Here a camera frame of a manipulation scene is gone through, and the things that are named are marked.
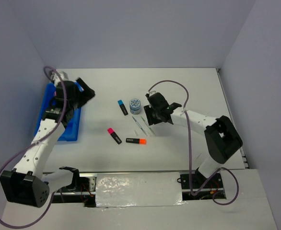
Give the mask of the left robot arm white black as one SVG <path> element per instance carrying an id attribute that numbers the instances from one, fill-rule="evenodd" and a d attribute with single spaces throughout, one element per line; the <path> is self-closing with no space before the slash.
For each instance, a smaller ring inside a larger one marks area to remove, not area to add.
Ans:
<path id="1" fill-rule="evenodd" d="M 54 173 L 43 174 L 45 164 L 73 119 L 74 112 L 94 98 L 95 92 L 81 78 L 66 80 L 55 87 L 52 99 L 42 114 L 40 126 L 27 150 L 11 171 L 3 171 L 0 183 L 7 201 L 33 207 L 42 207 L 50 194 L 66 187 L 80 188 L 79 170 L 62 166 Z"/>

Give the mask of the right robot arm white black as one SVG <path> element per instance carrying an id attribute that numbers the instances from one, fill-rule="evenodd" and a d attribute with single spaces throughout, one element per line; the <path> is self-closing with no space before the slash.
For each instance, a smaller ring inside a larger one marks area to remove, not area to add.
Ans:
<path id="1" fill-rule="evenodd" d="M 196 169 L 196 184 L 207 187 L 212 182 L 212 174 L 223 166 L 243 145 L 242 139 L 230 118 L 205 116 L 187 110 L 179 103 L 169 104 L 161 93 L 147 93 L 149 102 L 144 106 L 148 124 L 170 123 L 194 131 L 206 139 L 209 156 Z"/>

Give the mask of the blue paint jar left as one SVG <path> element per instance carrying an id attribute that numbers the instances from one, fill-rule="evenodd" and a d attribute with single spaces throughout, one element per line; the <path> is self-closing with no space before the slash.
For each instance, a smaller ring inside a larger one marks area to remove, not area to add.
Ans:
<path id="1" fill-rule="evenodd" d="M 131 99 L 129 102 L 129 109 L 133 115 L 137 115 L 141 112 L 141 101 L 139 99 Z"/>

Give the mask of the blue slim pen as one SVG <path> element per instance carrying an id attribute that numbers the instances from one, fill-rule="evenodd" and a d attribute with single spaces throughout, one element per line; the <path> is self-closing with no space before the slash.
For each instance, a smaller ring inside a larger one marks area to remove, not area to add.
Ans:
<path id="1" fill-rule="evenodd" d="M 151 136 L 151 134 L 150 133 L 148 133 L 148 132 L 146 132 L 144 129 L 143 129 L 143 127 L 140 125 L 140 123 L 136 120 L 136 118 L 135 117 L 133 117 L 132 116 L 132 118 L 133 118 L 133 120 L 134 120 L 134 122 L 136 123 L 136 125 L 141 129 L 141 131 L 144 133 L 144 135 L 145 136 Z"/>

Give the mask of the blue cap black highlighter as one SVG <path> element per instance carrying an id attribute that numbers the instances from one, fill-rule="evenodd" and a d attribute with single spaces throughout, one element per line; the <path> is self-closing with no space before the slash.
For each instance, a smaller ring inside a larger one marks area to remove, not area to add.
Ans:
<path id="1" fill-rule="evenodd" d="M 119 105 L 123 115 L 128 115 L 128 111 L 127 111 L 127 109 L 126 109 L 122 100 L 118 100 L 118 105 Z"/>

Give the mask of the orange cap black highlighter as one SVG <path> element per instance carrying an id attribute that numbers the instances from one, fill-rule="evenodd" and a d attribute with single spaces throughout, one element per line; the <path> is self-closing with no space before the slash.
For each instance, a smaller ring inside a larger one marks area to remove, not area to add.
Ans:
<path id="1" fill-rule="evenodd" d="M 143 138 L 126 138 L 126 143 L 145 145 L 147 143 L 147 141 L 146 141 L 146 139 L 143 139 Z"/>

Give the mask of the pink cap black highlighter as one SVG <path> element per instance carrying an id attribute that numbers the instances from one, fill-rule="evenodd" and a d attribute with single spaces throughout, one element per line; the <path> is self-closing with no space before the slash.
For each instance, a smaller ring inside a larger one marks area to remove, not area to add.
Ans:
<path id="1" fill-rule="evenodd" d="M 112 128 L 108 128 L 107 131 L 117 144 L 122 143 L 122 140 L 119 138 L 119 136 L 116 134 L 116 132 Z"/>

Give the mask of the silver foil plate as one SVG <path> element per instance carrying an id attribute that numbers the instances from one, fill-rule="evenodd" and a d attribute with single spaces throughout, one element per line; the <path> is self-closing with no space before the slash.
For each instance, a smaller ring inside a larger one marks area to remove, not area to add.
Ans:
<path id="1" fill-rule="evenodd" d="M 165 207 L 183 204 L 178 172 L 108 173 L 96 181 L 97 207 Z"/>

